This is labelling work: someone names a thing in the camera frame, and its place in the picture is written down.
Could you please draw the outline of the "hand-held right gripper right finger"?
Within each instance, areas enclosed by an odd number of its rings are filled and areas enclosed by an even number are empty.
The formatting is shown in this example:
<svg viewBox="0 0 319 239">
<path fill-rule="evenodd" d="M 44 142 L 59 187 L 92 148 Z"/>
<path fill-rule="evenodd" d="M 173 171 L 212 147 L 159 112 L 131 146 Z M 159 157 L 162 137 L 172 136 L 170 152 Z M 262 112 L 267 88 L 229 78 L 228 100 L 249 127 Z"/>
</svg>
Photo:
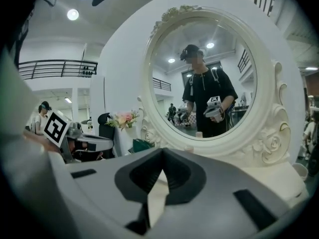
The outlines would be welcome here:
<svg viewBox="0 0 319 239">
<path fill-rule="evenodd" d="M 169 148 L 161 155 L 169 194 L 149 239 L 269 239 L 291 210 L 234 165 Z"/>
</svg>

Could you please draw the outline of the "dark green box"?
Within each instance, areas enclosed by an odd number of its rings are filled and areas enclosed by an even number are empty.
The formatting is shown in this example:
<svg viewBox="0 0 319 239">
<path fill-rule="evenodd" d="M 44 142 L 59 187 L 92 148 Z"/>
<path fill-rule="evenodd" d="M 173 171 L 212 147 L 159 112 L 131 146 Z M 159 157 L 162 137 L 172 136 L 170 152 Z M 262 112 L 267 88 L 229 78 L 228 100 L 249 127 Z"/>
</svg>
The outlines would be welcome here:
<svg viewBox="0 0 319 239">
<path fill-rule="evenodd" d="M 137 139 L 133 139 L 133 146 L 130 149 L 130 152 L 137 153 L 137 152 L 141 152 L 154 147 L 155 147 L 154 143 L 150 143 L 146 140 L 137 138 Z"/>
</svg>

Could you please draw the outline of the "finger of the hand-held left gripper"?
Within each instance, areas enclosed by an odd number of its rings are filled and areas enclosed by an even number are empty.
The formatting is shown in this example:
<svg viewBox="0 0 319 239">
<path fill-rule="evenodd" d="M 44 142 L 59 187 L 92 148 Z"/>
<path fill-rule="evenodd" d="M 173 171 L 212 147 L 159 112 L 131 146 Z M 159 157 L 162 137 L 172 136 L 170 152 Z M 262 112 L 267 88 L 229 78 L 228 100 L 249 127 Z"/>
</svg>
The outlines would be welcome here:
<svg viewBox="0 0 319 239">
<path fill-rule="evenodd" d="M 76 158 L 98 158 L 110 149 L 114 143 L 111 139 L 91 134 L 81 134 L 76 139 Z"/>
</svg>

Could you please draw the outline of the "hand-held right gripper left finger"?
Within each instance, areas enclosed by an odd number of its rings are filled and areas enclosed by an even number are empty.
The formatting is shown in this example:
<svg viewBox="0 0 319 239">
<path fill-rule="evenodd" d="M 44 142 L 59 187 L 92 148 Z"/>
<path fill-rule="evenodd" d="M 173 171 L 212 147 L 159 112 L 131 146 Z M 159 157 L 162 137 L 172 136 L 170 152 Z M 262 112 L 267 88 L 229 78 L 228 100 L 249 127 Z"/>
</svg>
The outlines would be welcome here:
<svg viewBox="0 0 319 239">
<path fill-rule="evenodd" d="M 150 226 L 148 204 L 162 171 L 161 149 L 67 169 L 67 203 L 77 239 L 165 239 L 161 223 Z"/>
</svg>

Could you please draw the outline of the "black office chair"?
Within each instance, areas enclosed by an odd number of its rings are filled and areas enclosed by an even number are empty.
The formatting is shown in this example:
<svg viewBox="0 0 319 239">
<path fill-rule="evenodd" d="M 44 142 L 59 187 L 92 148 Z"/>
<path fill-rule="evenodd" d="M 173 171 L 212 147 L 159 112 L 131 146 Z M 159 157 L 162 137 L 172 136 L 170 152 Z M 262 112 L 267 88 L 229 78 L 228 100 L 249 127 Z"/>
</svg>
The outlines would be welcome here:
<svg viewBox="0 0 319 239">
<path fill-rule="evenodd" d="M 111 121 L 111 116 L 109 113 L 101 114 L 98 117 L 99 136 L 104 137 L 104 138 L 108 138 L 108 139 L 114 141 L 115 128 L 107 125 L 107 122 L 110 122 L 110 121 Z M 113 153 L 113 148 L 103 151 L 102 157 L 105 159 L 115 158 L 115 155 Z"/>
</svg>

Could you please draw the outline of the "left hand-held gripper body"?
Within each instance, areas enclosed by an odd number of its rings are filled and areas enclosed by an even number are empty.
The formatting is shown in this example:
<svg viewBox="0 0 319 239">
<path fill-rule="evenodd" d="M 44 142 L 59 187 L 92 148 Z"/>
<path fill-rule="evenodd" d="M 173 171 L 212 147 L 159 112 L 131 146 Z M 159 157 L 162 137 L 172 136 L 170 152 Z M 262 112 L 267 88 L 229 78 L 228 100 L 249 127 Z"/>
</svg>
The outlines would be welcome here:
<svg viewBox="0 0 319 239">
<path fill-rule="evenodd" d="M 81 162 L 73 157 L 69 143 L 75 143 L 82 133 L 80 123 L 73 122 L 59 110 L 51 111 L 43 130 L 44 136 L 58 147 L 66 163 Z"/>
</svg>

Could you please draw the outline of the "oval white-framed mirror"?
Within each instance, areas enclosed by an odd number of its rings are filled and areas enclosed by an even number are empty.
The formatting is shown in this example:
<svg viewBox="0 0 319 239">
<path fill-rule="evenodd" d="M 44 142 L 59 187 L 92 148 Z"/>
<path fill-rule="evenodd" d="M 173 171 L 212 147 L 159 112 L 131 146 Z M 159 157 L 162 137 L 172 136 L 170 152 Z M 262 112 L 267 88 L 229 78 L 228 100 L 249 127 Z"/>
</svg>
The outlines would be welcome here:
<svg viewBox="0 0 319 239">
<path fill-rule="evenodd" d="M 245 47 L 255 63 L 257 89 L 252 106 L 243 120 L 224 135 L 197 138 L 179 133 L 164 121 L 154 102 L 149 71 L 151 56 L 160 42 L 178 27 L 194 20 L 215 19 L 225 23 L 243 38 Z M 138 98 L 143 112 L 141 137 L 155 147 L 185 150 L 221 160 L 238 167 L 267 167 L 284 162 L 289 157 L 291 129 L 282 102 L 286 84 L 278 79 L 282 65 L 271 59 L 266 44 L 239 17 L 227 11 L 200 6 L 170 8 L 157 21 L 147 41 L 143 68 L 143 92 Z"/>
</svg>

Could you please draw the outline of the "pink flower bouquet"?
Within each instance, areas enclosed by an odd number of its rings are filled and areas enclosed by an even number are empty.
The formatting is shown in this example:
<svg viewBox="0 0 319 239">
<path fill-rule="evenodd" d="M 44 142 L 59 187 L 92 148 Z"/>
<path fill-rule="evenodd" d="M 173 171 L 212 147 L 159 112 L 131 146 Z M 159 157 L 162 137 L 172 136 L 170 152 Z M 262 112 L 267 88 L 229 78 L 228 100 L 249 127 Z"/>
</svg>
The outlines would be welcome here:
<svg viewBox="0 0 319 239">
<path fill-rule="evenodd" d="M 121 131 L 127 128 L 133 128 L 135 126 L 135 123 L 137 122 L 139 118 L 139 112 L 131 110 L 130 112 L 126 113 L 118 113 L 114 114 L 113 117 L 111 117 L 105 125 L 119 128 Z"/>
</svg>

